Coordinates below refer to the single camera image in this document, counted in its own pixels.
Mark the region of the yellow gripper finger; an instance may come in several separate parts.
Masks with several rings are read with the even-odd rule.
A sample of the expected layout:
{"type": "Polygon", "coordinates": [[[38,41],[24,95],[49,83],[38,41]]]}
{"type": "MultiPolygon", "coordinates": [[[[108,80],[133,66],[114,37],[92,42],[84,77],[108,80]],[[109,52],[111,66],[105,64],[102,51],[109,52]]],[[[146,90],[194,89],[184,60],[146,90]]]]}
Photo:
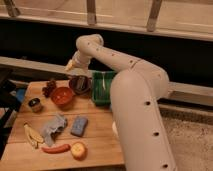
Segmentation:
{"type": "Polygon", "coordinates": [[[70,59],[67,63],[67,65],[65,66],[65,71],[70,71],[73,69],[73,60],[70,59]]]}

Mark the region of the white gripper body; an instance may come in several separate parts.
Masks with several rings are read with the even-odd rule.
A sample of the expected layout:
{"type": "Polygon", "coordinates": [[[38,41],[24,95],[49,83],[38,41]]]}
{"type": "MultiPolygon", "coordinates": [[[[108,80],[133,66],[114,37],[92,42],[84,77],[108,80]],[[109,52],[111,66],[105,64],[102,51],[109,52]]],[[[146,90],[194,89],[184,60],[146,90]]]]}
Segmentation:
{"type": "Polygon", "coordinates": [[[76,51],[72,57],[72,66],[74,68],[81,68],[87,70],[90,65],[91,58],[86,54],[76,51]]]}

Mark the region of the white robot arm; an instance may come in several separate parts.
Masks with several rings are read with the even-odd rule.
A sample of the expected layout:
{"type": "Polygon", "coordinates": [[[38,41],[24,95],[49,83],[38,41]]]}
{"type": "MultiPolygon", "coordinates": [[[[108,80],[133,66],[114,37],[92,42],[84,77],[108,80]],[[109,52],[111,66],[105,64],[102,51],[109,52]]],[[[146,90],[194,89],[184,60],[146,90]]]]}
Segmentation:
{"type": "Polygon", "coordinates": [[[166,96],[166,71],[146,60],[106,48],[101,35],[80,36],[66,65],[86,69],[96,59],[117,72],[110,100],[127,171],[178,171],[157,100],[166,96]]]}

